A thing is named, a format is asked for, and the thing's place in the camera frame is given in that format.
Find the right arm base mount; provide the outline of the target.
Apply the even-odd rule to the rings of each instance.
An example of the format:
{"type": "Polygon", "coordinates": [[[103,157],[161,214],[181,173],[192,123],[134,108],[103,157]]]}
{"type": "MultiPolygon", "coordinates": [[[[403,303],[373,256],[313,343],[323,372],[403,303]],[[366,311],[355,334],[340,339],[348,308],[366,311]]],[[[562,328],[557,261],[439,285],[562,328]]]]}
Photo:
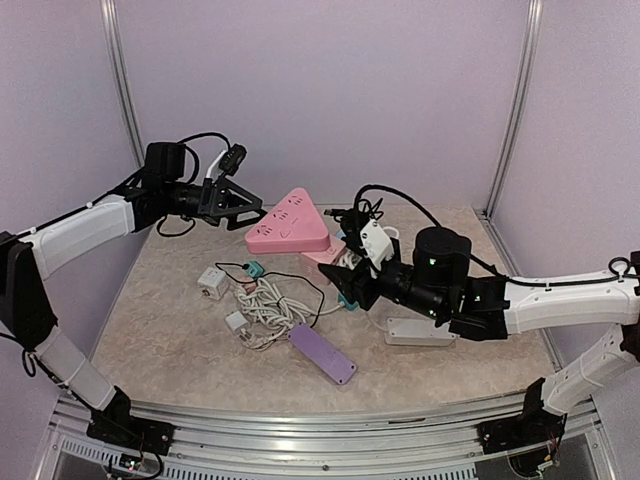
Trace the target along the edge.
{"type": "Polygon", "coordinates": [[[483,453],[493,454],[559,439],[564,435],[565,422],[565,415],[519,414],[482,422],[476,430],[483,453]]]}

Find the white usb charger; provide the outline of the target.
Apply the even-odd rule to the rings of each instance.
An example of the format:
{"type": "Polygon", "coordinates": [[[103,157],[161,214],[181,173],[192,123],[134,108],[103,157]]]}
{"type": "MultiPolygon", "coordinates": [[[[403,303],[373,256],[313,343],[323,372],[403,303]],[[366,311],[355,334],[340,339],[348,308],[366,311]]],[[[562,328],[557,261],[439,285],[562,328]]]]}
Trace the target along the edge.
{"type": "Polygon", "coordinates": [[[250,323],[240,311],[234,311],[224,319],[226,326],[234,335],[241,335],[250,327],[250,323]]]}

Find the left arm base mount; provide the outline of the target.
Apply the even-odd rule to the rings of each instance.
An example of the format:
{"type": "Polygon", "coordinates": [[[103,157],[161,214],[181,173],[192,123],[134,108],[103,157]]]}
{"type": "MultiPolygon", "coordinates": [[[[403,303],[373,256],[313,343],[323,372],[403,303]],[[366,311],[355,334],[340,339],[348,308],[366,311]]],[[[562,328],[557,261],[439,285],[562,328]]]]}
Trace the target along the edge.
{"type": "Polygon", "coordinates": [[[174,432],[175,426],[167,422],[129,414],[117,421],[92,410],[86,434],[108,444],[164,456],[172,445],[174,432]]]}

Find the pink power strip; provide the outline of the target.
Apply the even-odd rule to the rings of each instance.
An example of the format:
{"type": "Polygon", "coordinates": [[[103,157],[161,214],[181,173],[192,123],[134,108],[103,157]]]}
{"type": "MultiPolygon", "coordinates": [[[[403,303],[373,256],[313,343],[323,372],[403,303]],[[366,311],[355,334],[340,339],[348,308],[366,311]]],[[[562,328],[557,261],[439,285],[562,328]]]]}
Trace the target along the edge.
{"type": "Polygon", "coordinates": [[[244,239],[254,255],[322,252],[330,247],[327,226],[302,187],[291,190],[244,239]]]}

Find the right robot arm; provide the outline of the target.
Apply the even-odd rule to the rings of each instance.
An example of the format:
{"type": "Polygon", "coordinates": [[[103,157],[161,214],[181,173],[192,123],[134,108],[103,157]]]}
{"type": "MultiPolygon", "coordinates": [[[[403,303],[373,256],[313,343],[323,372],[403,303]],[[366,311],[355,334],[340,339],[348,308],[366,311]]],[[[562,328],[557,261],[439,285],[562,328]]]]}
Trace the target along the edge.
{"type": "Polygon", "coordinates": [[[511,433],[535,442],[551,422],[610,380],[639,364],[639,265],[622,257],[604,272],[546,280],[500,274],[472,277],[472,242],[445,227],[427,227],[415,238],[412,261],[402,262],[399,242],[376,223],[356,242],[355,267],[321,264],[319,271],[350,303],[370,309],[385,297],[447,326],[459,338],[503,340],[511,335],[560,326],[608,323],[607,334],[558,373],[527,388],[523,410],[511,433]]]}

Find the white multi socket adapter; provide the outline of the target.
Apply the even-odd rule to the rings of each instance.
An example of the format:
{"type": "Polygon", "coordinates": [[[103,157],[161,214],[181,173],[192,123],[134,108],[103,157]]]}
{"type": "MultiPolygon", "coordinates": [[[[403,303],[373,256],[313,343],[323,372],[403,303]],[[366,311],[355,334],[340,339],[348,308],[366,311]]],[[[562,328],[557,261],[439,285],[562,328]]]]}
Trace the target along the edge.
{"type": "Polygon", "coordinates": [[[227,275],[216,267],[207,267],[197,280],[202,293],[213,300],[221,300],[229,289],[227,275]]]}

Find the pink cube socket adapter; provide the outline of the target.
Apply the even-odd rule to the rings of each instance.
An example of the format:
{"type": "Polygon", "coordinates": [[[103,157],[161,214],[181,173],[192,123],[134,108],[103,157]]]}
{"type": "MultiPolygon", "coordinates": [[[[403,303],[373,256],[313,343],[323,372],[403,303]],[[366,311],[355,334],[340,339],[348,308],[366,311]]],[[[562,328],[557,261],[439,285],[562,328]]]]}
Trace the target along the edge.
{"type": "Polygon", "coordinates": [[[302,252],[299,254],[301,270],[309,275],[319,274],[320,264],[334,264],[346,250],[346,243],[335,236],[329,237],[330,244],[326,250],[302,252]]]}

